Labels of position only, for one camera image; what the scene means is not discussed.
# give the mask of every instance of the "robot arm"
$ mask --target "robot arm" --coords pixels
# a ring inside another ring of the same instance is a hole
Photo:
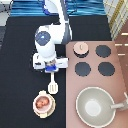
[[[72,39],[72,31],[69,25],[69,19],[64,0],[48,1],[52,2],[57,7],[60,25],[45,25],[40,26],[37,29],[35,33],[35,45],[38,53],[33,56],[33,67],[34,69],[45,68],[46,70],[47,67],[52,67],[50,71],[58,71],[59,68],[68,67],[68,59],[57,59],[55,44],[66,45],[69,43]]]

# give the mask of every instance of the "black table surface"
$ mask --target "black table surface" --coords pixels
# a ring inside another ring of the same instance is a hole
[[[39,91],[47,91],[50,82],[50,74],[29,68],[34,34],[39,26],[57,21],[57,16],[8,18],[0,51],[0,128],[66,128],[66,69],[55,74],[59,92],[54,95],[57,106],[53,115],[40,119],[32,108],[34,98]],[[111,40],[106,22],[106,16],[70,17],[72,40]],[[65,56],[64,45],[56,45],[56,51]]]

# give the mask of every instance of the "brown lid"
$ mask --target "brown lid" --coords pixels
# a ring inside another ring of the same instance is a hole
[[[88,45],[85,42],[77,42],[74,45],[74,51],[77,54],[85,54],[88,51]]]

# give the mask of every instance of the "black circle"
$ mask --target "black circle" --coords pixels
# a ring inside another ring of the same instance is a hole
[[[51,39],[51,36],[46,31],[36,33],[35,40],[40,46],[45,46]]]
[[[100,57],[106,58],[111,55],[111,49],[106,45],[99,45],[96,48],[96,54]]]
[[[89,53],[89,50],[88,50],[85,54],[77,54],[77,53],[74,51],[74,54],[75,54],[77,57],[79,57],[79,58],[84,58],[84,57],[86,57],[86,56],[88,55],[88,53]]]
[[[98,70],[103,76],[112,76],[115,73],[114,66],[109,62],[100,63]]]
[[[79,62],[75,66],[75,72],[79,76],[87,76],[89,75],[91,68],[86,62]]]

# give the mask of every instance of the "pink placemat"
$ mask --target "pink placemat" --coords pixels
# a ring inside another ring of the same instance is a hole
[[[88,44],[89,54],[85,58],[78,58],[73,52],[73,46],[77,42],[70,42],[66,46],[66,56],[69,58],[69,67],[66,71],[66,128],[90,128],[78,117],[75,103],[80,91],[86,87],[100,87],[106,90],[114,99],[115,103],[125,99],[126,91],[123,75],[113,41],[85,41]],[[107,45],[111,49],[111,55],[101,58],[96,54],[98,45]],[[86,62],[91,67],[88,76],[81,77],[75,72],[75,65],[79,62]],[[103,76],[98,71],[101,62],[110,62],[115,67],[112,76]],[[113,122],[106,128],[128,128],[128,111],[116,112]]]

